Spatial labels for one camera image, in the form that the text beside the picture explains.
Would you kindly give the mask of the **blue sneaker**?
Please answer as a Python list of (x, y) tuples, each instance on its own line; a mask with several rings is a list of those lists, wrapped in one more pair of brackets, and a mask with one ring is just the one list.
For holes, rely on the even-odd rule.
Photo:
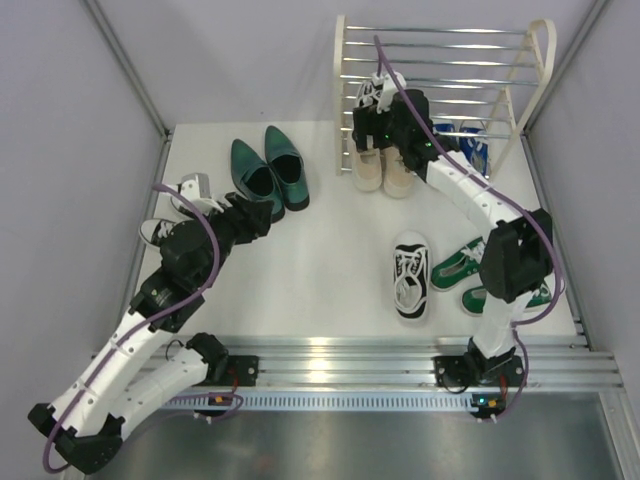
[(489, 138), (486, 123), (482, 120), (461, 120), (458, 128), (459, 148), (467, 161), (486, 179), (491, 172)]
[(459, 151), (459, 141), (454, 133), (455, 125), (452, 122), (436, 122), (433, 124), (433, 133), (436, 140), (445, 151)]

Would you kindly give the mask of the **beige lace sneaker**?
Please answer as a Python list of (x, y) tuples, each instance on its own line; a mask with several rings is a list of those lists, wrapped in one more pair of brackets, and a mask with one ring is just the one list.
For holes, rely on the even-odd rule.
[(363, 192), (373, 192), (382, 184), (382, 163), (378, 149), (360, 152), (353, 140), (349, 143), (351, 176), (355, 187)]
[(414, 184), (413, 173), (406, 168), (399, 150), (393, 146), (381, 151), (385, 161), (383, 188), (394, 199), (403, 199), (411, 194)]

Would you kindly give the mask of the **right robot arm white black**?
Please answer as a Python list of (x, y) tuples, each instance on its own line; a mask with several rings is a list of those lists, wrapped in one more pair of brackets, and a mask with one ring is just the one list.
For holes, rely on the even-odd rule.
[(527, 211), (495, 190), (453, 138), (434, 131), (420, 90), (358, 96), (352, 137), (358, 151), (396, 148), (403, 167), (445, 195), (482, 235), (479, 275), (487, 300), (478, 330), (455, 359), (467, 378), (487, 386), (523, 366), (515, 354), (516, 329), (526, 322), (527, 302), (558, 263), (549, 213)]

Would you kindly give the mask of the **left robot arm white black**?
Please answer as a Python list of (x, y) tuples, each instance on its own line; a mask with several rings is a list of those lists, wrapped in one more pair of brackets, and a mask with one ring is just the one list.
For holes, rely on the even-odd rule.
[(215, 386), (229, 373), (228, 349), (214, 335), (197, 333), (143, 379), (136, 376), (204, 303), (233, 247), (269, 232), (272, 203), (229, 193), (223, 203), (198, 208), (191, 218), (152, 218), (140, 226), (144, 242), (161, 256), (140, 286), (116, 331), (87, 369), (58, 398), (35, 405), (31, 424), (47, 443), (85, 475), (110, 463), (128, 437), (156, 410), (199, 384)]

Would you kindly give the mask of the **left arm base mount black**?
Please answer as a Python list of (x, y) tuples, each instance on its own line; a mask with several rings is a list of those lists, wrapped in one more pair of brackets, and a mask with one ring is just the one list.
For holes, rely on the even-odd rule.
[(255, 355), (229, 355), (207, 373), (199, 386), (253, 387), (259, 374), (259, 360)]

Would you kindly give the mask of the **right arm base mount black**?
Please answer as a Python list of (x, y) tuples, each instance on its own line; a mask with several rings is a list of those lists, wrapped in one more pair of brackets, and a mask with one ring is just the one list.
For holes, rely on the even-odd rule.
[(434, 359), (436, 384), (454, 393), (471, 387), (518, 387), (524, 377), (520, 356), (508, 352), (490, 359), (482, 355), (440, 355)]

